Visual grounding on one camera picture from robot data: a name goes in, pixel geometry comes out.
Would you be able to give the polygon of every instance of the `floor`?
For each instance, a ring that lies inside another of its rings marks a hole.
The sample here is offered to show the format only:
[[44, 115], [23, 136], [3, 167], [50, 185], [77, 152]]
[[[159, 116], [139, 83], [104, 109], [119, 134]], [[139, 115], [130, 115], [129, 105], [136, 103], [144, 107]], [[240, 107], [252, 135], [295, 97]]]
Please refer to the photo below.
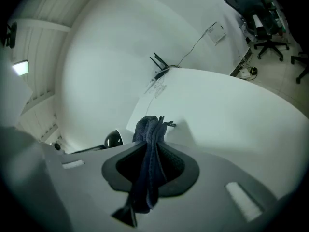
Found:
[[258, 76], [250, 82], [284, 98], [309, 118], [309, 74], [301, 79], [300, 84], [296, 83], [296, 78], [302, 73], [305, 65], [298, 61], [295, 61], [294, 65], [291, 64], [291, 56], [297, 56], [299, 51], [294, 45], [296, 44], [289, 45], [290, 50], [286, 50], [285, 46], [278, 47], [283, 53], [283, 62], [280, 62], [279, 56], [270, 49], [258, 59], [257, 54], [262, 47], [255, 50], [252, 46], [253, 54], [248, 62], [250, 66], [258, 69]]

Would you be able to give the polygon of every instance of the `chair backrest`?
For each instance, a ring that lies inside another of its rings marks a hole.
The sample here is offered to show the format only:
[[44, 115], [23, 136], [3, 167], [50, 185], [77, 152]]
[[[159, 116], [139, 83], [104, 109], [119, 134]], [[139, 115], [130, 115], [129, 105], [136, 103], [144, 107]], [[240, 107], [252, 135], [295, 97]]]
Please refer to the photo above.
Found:
[[268, 30], [270, 34], [276, 34], [279, 30], [277, 22], [266, 7], [264, 0], [224, 0], [229, 6], [239, 12], [246, 21], [249, 33], [254, 33], [254, 18], [256, 15], [261, 21], [263, 27], [257, 28], [258, 35], [266, 35]]

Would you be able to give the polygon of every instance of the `office chair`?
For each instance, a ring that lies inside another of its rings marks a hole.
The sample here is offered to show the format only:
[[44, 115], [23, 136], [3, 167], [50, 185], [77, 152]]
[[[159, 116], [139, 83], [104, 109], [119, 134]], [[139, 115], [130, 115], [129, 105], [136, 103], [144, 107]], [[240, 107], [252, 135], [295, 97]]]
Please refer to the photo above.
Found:
[[309, 73], [308, 59], [302, 58], [302, 57], [291, 56], [291, 64], [295, 64], [295, 60], [307, 65], [304, 71], [296, 78], [296, 83], [300, 84], [300, 79], [302, 79], [307, 73]]
[[224, 0], [229, 6], [239, 12], [245, 20], [246, 29], [253, 34], [258, 40], [266, 40], [263, 43], [254, 45], [263, 46], [263, 49], [258, 54], [257, 58], [261, 59], [261, 55], [269, 48], [278, 53], [279, 60], [283, 61], [283, 54], [277, 49], [277, 45], [285, 45], [285, 43], [271, 41], [272, 35], [277, 34], [280, 28], [277, 25], [275, 18], [270, 13], [264, 0]]

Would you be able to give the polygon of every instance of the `towel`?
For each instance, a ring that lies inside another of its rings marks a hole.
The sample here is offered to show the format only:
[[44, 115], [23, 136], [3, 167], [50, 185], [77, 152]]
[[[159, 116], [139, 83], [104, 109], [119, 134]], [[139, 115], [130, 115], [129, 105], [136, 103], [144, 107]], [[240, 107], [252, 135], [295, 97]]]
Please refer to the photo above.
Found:
[[136, 125], [133, 142], [146, 141], [146, 153], [140, 176], [132, 186], [132, 207], [135, 212], [148, 213], [158, 201], [158, 188], [167, 183], [157, 149], [157, 142], [164, 141], [167, 126], [175, 127], [173, 121], [164, 122], [164, 117], [146, 116]]

